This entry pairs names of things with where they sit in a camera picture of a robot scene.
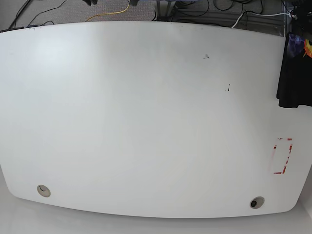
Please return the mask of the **black t-shirt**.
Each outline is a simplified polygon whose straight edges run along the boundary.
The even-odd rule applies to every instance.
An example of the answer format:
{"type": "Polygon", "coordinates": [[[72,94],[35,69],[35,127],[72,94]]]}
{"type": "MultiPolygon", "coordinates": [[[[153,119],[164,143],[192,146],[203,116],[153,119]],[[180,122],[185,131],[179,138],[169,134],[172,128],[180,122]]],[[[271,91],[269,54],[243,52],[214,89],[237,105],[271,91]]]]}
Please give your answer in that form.
{"type": "Polygon", "coordinates": [[[312,42],[286,36],[276,98],[282,108],[312,105],[312,42]]]}

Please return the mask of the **red tape rectangle marking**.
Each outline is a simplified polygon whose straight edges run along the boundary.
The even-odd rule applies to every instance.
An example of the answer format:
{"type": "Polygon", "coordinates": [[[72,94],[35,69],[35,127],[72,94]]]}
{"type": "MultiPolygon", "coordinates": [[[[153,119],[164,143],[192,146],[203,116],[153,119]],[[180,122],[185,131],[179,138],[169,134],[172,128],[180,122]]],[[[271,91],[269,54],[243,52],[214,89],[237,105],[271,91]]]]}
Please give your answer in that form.
{"type": "Polygon", "coordinates": [[[270,171],[275,175],[284,174],[291,155],[292,138],[278,138],[274,148],[270,171]]]}

